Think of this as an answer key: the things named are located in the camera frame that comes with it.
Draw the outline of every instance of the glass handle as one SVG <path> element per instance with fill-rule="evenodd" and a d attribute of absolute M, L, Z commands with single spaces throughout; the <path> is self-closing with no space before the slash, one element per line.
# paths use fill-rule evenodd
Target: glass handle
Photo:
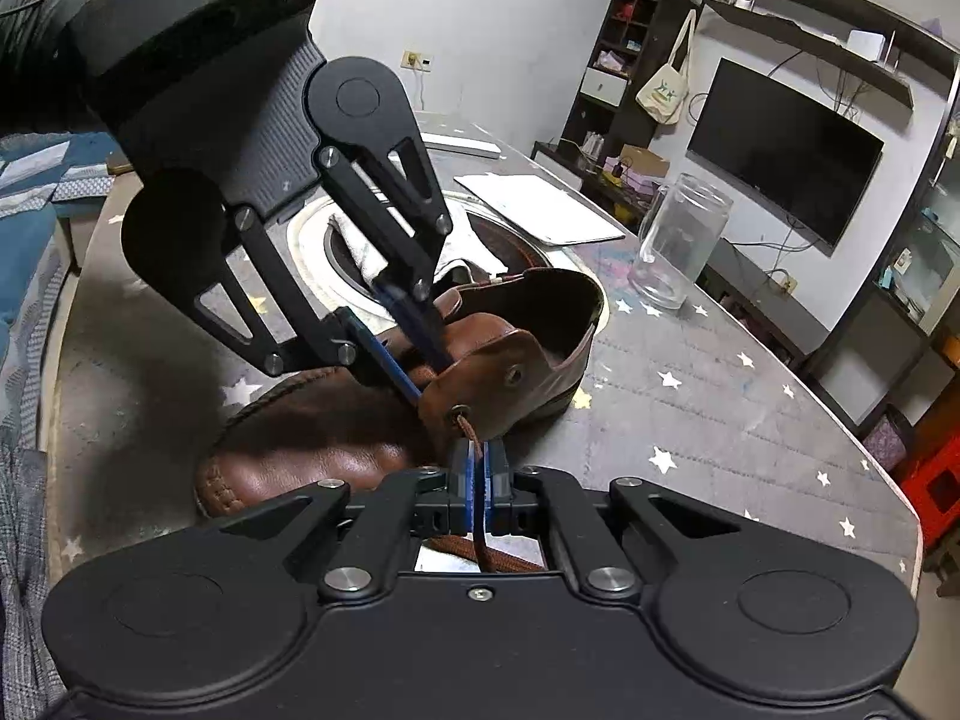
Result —
<path fill-rule="evenodd" d="M 670 185 L 667 183 L 662 183 L 659 186 L 659 189 L 656 190 L 654 195 L 654 201 L 650 203 L 650 210 L 647 211 L 647 215 L 643 217 L 643 221 L 640 223 L 640 229 L 637 230 L 637 240 L 640 241 L 640 245 L 643 245 L 644 239 L 647 237 L 647 233 L 650 232 L 650 225 L 654 223 L 654 218 L 656 218 L 656 212 L 659 211 L 659 207 L 664 204 L 664 197 L 669 191 Z"/>

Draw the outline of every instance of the drawer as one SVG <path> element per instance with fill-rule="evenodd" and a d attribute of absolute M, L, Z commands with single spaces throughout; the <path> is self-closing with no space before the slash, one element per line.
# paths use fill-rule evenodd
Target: drawer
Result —
<path fill-rule="evenodd" d="M 597 100 L 603 100 L 604 103 L 617 106 L 623 98 L 623 93 L 627 89 L 627 79 L 621 79 L 619 76 L 612 76 L 610 73 L 587 68 L 584 73 L 584 80 L 580 84 L 580 91 L 585 95 L 590 95 Z"/>

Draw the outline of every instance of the red plastic stool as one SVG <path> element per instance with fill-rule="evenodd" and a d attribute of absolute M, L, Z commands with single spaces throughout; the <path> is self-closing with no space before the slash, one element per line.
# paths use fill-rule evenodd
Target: red plastic stool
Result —
<path fill-rule="evenodd" d="M 929 549 L 960 519 L 960 435 L 904 479 L 901 489 L 917 510 Z"/>

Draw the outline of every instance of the flat screen tv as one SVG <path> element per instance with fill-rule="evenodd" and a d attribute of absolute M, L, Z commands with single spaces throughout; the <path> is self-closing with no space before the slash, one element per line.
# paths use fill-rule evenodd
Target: flat screen tv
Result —
<path fill-rule="evenodd" d="M 883 142 L 826 105 L 723 59 L 689 148 L 834 247 Z"/>

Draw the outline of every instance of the brown leather shoe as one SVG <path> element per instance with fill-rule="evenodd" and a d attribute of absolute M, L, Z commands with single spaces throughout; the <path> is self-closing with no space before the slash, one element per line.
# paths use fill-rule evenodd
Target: brown leather shoe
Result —
<path fill-rule="evenodd" d="M 419 419 L 391 389 L 362 386 L 344 368 L 284 380 L 230 420 L 197 470 L 208 514 L 227 514 L 319 479 L 376 487 L 387 473 L 438 464 L 464 407 L 480 440 L 564 409 L 587 366 L 603 295 L 576 271 L 448 290 L 436 301 L 456 361 L 435 375 L 400 331 L 381 341 L 424 391 Z"/>

